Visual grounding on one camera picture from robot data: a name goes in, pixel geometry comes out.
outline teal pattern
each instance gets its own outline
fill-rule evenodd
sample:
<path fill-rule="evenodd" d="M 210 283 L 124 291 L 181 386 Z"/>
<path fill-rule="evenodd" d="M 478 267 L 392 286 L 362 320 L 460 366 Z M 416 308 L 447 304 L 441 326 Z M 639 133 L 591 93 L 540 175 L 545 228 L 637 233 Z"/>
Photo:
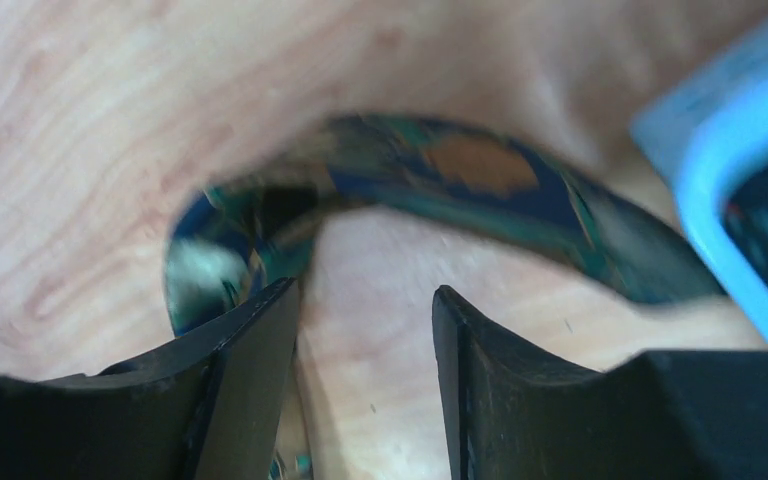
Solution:
<path fill-rule="evenodd" d="M 680 235 L 551 155 L 475 125 L 358 114 L 198 195 L 167 255 L 175 333 L 300 276 L 322 220 L 371 204 L 535 252 L 635 303 L 724 295 Z"/>

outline light wood table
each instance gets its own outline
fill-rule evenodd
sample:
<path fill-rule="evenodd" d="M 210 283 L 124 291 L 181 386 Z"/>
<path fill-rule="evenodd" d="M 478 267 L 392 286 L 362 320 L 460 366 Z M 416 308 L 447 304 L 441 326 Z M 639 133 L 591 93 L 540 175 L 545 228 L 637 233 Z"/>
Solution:
<path fill-rule="evenodd" d="M 0 0 L 0 372 L 96 373 L 168 341 L 164 243 L 191 192 L 331 112 L 518 133 L 675 224 L 628 121 L 767 14 L 758 0 Z M 440 284 L 594 368 L 646 347 L 766 348 L 730 303 L 639 311 L 492 241 L 346 214 L 304 282 L 319 478 L 447 478 Z"/>

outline fabric strap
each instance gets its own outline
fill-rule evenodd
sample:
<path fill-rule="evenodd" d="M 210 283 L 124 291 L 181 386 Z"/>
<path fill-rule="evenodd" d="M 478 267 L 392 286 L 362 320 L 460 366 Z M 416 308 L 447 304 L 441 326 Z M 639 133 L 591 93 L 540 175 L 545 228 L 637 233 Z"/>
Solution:
<path fill-rule="evenodd" d="M 359 114 L 327 120 L 198 195 L 167 253 L 175 334 L 301 276 L 323 220 L 371 204 L 521 247 L 635 303 L 724 295 L 680 235 L 551 155 L 474 125 Z M 311 478 L 306 449 L 282 449 L 279 435 L 270 478 Z"/>

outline wood grain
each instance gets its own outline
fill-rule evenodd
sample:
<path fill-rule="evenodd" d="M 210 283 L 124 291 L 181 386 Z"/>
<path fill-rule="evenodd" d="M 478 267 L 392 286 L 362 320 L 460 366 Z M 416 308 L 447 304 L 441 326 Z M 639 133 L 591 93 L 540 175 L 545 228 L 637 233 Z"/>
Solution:
<path fill-rule="evenodd" d="M 766 15 L 757 0 L 0 0 L 0 372 L 95 373 L 168 341 L 179 209 L 328 113 L 519 133 L 675 223 L 628 121 Z M 728 303 L 639 311 L 488 240 L 346 214 L 304 282 L 319 478 L 447 478 L 440 284 L 595 368 L 646 347 L 765 348 Z"/>

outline orange patch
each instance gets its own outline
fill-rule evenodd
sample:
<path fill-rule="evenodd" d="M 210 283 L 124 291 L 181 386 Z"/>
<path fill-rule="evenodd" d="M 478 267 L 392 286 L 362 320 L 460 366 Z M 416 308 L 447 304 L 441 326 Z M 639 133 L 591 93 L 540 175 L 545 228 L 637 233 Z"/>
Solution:
<path fill-rule="evenodd" d="M 528 160 L 491 138 L 454 136 L 424 153 L 446 181 L 461 183 L 473 192 L 508 197 L 539 186 Z"/>

